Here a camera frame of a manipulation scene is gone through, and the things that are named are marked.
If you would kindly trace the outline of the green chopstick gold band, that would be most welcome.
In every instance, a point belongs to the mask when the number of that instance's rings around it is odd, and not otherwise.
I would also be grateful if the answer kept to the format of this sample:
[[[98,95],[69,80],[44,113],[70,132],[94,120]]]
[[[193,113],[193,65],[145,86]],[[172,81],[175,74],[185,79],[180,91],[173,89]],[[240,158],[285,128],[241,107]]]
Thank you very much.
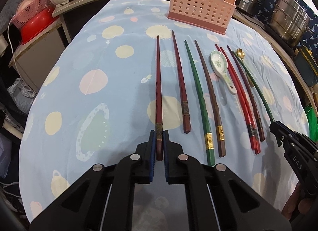
[[[201,117],[202,117],[203,133],[204,133],[204,139],[205,139],[205,148],[207,153],[207,164],[209,166],[214,166],[215,155],[214,155],[213,137],[212,137],[211,127],[209,122],[209,116],[208,116],[207,108],[205,104],[205,99],[203,95],[203,90],[202,90],[201,82],[199,80],[198,72],[197,72],[189,45],[186,40],[184,40],[184,43],[185,43],[186,52],[190,61],[190,66],[191,66],[192,74],[194,77],[195,88],[196,88],[198,101],[199,101],[199,108],[200,108]]]

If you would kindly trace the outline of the gold flower spoon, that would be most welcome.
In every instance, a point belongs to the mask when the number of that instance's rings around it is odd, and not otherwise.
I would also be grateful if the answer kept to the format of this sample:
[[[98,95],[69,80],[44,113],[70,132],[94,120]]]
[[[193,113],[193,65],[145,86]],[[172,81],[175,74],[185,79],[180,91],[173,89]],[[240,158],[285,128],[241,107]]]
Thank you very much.
[[[236,50],[236,54],[237,54],[238,57],[241,58],[241,59],[244,59],[244,58],[245,58],[245,53],[244,53],[244,51],[243,51],[241,48],[239,48],[239,49]]]

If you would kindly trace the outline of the dark purple chopstick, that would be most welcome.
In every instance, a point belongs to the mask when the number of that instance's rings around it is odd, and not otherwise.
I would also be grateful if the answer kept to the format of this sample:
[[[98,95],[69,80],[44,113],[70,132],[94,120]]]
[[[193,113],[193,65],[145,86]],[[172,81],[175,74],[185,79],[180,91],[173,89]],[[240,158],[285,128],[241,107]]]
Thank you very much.
[[[247,80],[246,74],[242,71],[241,67],[239,66],[239,63],[235,60],[235,63],[237,65],[237,68],[239,69],[239,73],[241,75],[241,78],[244,82],[244,85],[247,91],[247,95],[246,95],[246,92],[244,91],[241,81],[239,77],[237,76],[233,65],[231,64],[230,59],[228,58],[226,53],[225,55],[226,55],[226,59],[228,63],[230,77],[232,79],[232,82],[235,88],[237,89],[239,103],[243,110],[243,115],[246,121],[248,135],[251,142],[251,148],[254,151],[256,150],[260,151],[260,148],[257,149],[257,147],[260,146],[259,142],[262,142],[265,140],[265,135],[264,135],[263,125],[261,123],[260,113],[257,108],[257,104],[255,102],[253,93],[251,91],[250,84]]]

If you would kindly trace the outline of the dark green thin chopstick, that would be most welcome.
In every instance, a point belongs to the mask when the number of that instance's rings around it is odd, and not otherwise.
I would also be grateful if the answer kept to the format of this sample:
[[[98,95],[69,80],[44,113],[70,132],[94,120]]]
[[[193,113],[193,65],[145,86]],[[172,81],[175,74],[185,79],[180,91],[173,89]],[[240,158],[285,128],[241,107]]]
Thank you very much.
[[[273,123],[274,122],[274,117],[272,115],[272,112],[269,108],[269,105],[263,95],[263,92],[261,91],[261,89],[259,88],[259,86],[257,85],[254,77],[251,75],[249,69],[244,65],[243,61],[239,58],[239,56],[235,53],[235,52],[231,52],[232,55],[234,55],[234,57],[237,59],[237,61],[240,63],[240,65],[244,68],[246,74],[248,75],[248,77],[251,79],[252,83],[254,84],[256,90],[257,90],[257,93],[259,95],[259,97],[261,98],[262,102],[263,102],[263,105],[266,109],[266,112],[270,118],[270,122]]]

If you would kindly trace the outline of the pink plastic basket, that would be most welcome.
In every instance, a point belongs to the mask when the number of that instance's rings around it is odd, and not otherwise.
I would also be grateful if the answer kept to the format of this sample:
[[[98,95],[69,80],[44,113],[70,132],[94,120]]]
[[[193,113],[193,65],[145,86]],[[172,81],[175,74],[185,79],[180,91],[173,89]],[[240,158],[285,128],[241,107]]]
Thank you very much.
[[[12,18],[12,23],[17,28],[21,28],[42,10],[52,7],[49,0],[22,0]]]

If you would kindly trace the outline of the dark red chopstick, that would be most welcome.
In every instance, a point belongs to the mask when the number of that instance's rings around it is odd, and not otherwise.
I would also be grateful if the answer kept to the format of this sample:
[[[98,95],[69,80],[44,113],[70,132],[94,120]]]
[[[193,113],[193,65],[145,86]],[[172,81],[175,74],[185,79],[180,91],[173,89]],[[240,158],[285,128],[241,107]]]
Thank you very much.
[[[163,160],[163,116],[162,116],[162,90],[161,90],[161,62],[160,62],[160,36],[156,38],[156,109],[155,109],[155,130],[156,130],[156,159]]]
[[[177,46],[177,41],[176,41],[175,33],[173,30],[171,31],[171,34],[172,34],[172,38],[173,38],[175,57],[176,57],[176,65],[177,65],[177,73],[178,73],[180,103],[181,103],[181,107],[182,107],[182,118],[183,118],[183,131],[185,134],[188,134],[191,131],[188,97],[187,97],[187,93],[186,93],[184,75],[183,75],[179,50],[178,50],[178,46]]]

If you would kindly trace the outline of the wooden counter shelf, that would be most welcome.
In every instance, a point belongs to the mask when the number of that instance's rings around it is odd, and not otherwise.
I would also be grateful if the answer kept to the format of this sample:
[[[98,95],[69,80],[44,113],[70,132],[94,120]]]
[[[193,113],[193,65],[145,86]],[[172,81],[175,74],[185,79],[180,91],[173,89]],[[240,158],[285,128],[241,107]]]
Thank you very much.
[[[35,36],[26,44],[19,45],[14,53],[14,57],[12,57],[9,63],[9,67],[13,66],[22,55],[24,55],[29,49],[31,49],[32,46],[34,46],[37,42],[42,40],[47,35],[51,34],[54,30],[58,29],[59,27],[63,27],[67,41],[71,42],[71,37],[66,27],[63,14],[95,1],[99,0],[71,0],[70,2],[64,5],[57,7],[52,13],[53,17],[57,17],[57,20],[51,23],[48,27],[46,27],[46,29],[44,29],[42,32],[40,32],[37,36]]]

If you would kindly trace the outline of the dark green box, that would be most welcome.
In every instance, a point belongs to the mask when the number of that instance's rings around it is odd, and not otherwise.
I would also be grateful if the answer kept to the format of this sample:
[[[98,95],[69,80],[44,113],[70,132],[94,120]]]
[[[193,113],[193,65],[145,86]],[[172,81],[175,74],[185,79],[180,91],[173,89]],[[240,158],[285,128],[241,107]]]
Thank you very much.
[[[302,45],[299,48],[299,51],[294,59],[294,63],[303,80],[309,87],[312,87],[315,84],[317,84],[317,64],[312,56],[312,52],[305,45]]]

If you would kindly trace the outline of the pink perforated utensil holder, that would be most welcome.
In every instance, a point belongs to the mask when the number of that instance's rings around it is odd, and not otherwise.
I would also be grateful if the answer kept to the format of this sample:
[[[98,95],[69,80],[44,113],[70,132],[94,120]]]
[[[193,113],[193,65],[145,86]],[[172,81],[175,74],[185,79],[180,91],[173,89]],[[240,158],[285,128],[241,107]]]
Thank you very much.
[[[224,35],[236,0],[170,0],[167,17]]]

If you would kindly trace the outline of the white ceramic soup spoon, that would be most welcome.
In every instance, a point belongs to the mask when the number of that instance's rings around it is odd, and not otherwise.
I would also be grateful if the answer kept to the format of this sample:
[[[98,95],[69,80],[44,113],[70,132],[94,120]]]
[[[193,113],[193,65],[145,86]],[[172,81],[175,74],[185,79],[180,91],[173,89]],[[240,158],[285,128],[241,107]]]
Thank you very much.
[[[220,51],[212,51],[210,54],[210,63],[214,73],[224,81],[229,92],[232,95],[237,95],[237,89],[229,76],[228,63],[225,55]]]

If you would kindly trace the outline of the brown chopstick gold band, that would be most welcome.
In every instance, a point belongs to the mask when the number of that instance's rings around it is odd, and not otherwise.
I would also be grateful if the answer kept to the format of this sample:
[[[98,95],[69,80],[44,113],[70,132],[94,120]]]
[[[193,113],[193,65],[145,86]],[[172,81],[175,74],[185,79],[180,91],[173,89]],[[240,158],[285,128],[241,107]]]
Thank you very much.
[[[208,88],[209,95],[210,95],[210,102],[211,102],[211,106],[212,106],[212,110],[213,110],[214,123],[215,123],[215,127],[216,127],[218,154],[220,157],[225,157],[226,156],[226,147],[225,147],[225,137],[224,137],[223,124],[222,124],[222,120],[220,117],[219,106],[217,104],[216,95],[214,93],[212,80],[211,80],[209,71],[207,69],[207,64],[205,63],[202,51],[199,47],[197,40],[195,40],[194,43],[195,43],[195,46],[197,48],[199,58],[200,58],[201,63],[202,63],[204,75],[205,75],[205,78],[207,81],[207,88]]]

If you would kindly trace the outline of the light blue patterned tablecloth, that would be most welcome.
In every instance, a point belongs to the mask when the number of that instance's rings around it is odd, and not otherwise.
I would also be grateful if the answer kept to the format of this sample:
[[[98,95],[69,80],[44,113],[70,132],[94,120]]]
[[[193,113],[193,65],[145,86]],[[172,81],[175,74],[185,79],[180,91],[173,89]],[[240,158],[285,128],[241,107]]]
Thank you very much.
[[[187,41],[202,85],[210,123],[214,117],[194,41],[205,60],[216,47],[241,48],[273,117],[308,134],[294,83],[270,44],[232,19],[225,35],[169,20],[165,0],[111,0],[61,54],[36,97],[19,153],[19,185],[33,220],[96,163],[117,163],[147,141],[155,127],[156,38],[160,36],[163,127],[185,153],[206,163],[199,101]],[[191,131],[183,131],[175,50],[179,50]]]

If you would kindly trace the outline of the green plastic bag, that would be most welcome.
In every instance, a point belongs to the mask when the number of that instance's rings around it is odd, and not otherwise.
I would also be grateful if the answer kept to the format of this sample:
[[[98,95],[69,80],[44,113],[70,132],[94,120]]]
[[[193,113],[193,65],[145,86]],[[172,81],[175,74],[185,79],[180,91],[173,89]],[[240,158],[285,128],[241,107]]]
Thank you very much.
[[[305,107],[305,113],[308,119],[309,124],[309,137],[315,143],[318,141],[318,126],[317,126],[317,117],[315,115],[314,109],[311,105]]]

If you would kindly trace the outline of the red plastic basin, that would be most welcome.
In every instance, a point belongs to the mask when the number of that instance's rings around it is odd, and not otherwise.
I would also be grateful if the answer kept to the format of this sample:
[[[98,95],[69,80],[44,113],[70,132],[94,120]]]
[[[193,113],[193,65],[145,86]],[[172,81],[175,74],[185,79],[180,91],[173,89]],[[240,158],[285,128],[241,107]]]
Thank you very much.
[[[30,19],[21,29],[21,44],[24,45],[46,29],[57,18],[52,16],[53,7],[47,7]]]

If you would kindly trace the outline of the large steel steamer pot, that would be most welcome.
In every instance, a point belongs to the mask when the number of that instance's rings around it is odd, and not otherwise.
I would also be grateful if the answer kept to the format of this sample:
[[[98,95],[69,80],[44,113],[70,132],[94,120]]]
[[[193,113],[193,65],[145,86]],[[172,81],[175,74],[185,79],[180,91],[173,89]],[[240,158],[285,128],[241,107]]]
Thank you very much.
[[[306,32],[314,33],[309,23],[309,15],[295,0],[277,0],[269,26],[293,48]]]

